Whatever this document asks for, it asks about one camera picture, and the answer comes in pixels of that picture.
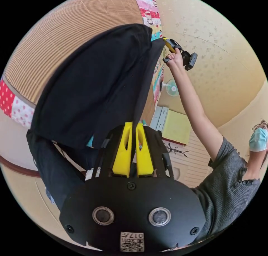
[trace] dark pants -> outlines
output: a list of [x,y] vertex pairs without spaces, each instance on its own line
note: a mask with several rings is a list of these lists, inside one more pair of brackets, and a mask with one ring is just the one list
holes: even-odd
[[[41,179],[61,211],[67,195],[85,183],[85,176],[63,157],[51,141],[37,136],[30,130],[26,137]],[[75,150],[60,144],[58,146],[84,170],[94,167],[98,156],[97,149],[85,147]]]

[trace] drawer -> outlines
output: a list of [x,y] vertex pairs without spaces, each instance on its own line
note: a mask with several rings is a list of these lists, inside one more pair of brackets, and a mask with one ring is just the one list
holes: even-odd
[[167,113],[168,113],[167,107],[158,106],[155,110],[150,127],[154,130],[162,131],[164,128],[164,124],[166,122]]

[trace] qr code label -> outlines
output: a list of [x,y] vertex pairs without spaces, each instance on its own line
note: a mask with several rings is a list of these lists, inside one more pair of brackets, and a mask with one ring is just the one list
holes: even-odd
[[121,232],[120,251],[128,251],[128,252],[144,251],[144,234]]

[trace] hand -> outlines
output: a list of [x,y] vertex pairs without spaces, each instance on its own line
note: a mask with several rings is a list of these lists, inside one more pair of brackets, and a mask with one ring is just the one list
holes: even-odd
[[167,58],[170,59],[170,61],[168,61],[167,63],[167,66],[170,68],[176,65],[179,69],[183,68],[183,59],[182,59],[181,52],[177,48],[175,49],[175,51],[176,53],[171,53],[166,56],[166,59]]

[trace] gray sweater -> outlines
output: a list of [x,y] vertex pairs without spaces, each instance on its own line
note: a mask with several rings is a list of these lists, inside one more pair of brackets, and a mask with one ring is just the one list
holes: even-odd
[[204,181],[192,188],[203,207],[206,223],[194,243],[210,238],[228,227],[244,211],[260,186],[260,179],[242,181],[246,161],[225,138]]

